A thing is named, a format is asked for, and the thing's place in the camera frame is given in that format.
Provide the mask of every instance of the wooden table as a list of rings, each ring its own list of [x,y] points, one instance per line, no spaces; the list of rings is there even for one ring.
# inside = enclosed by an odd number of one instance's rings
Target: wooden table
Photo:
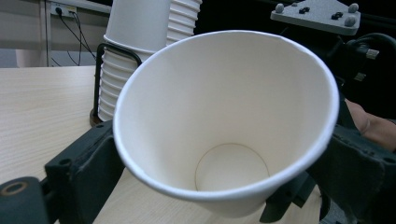
[[[44,164],[90,128],[94,66],[0,69],[0,184],[45,177]],[[277,223],[318,224],[320,195]],[[260,223],[262,211],[224,218],[147,188],[125,171],[95,223]]]

